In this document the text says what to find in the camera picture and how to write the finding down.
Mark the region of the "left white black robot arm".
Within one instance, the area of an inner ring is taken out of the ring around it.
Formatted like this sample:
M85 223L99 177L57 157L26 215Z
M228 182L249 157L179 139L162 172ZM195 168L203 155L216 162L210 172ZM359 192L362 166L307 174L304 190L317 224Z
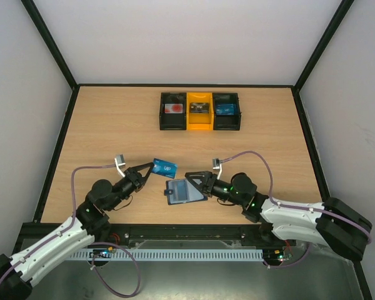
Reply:
M35 286L75 252L88 246L113 246L106 242L111 225L108 211L131 198L146 184L154 164L124 168L121 157L111 165L120 180L96 181L85 200L72 201L72 214L55 230L12 256L0 255L0 299L27 299Z

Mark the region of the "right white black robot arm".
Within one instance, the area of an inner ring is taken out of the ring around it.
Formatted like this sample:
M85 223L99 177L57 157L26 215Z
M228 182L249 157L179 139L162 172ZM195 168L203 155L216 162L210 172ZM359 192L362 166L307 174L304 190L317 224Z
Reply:
M372 224L338 198L324 202L299 203L261 194L244 172L229 182L211 171L187 172L185 178L201 194L242 207L242 214L254 223L264 223L261 240L300 240L327 246L351 261L362 261L370 242Z

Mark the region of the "navy blue card holder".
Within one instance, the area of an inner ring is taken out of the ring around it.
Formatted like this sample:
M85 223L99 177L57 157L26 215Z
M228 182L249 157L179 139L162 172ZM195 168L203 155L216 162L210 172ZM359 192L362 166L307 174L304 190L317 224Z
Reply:
M208 200L208 197L201 194L187 179L166 181L164 195L170 206Z

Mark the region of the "blue VIP card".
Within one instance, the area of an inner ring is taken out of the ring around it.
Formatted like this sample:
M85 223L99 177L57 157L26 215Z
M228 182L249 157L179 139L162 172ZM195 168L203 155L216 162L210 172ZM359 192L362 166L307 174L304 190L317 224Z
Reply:
M236 105L233 103L222 103L216 105L216 114L219 116L233 116L236 112Z
M151 171L153 174L157 174L171 179L175 178L178 170L177 164L169 161L164 161L158 158L153 159L153 164L154 167Z

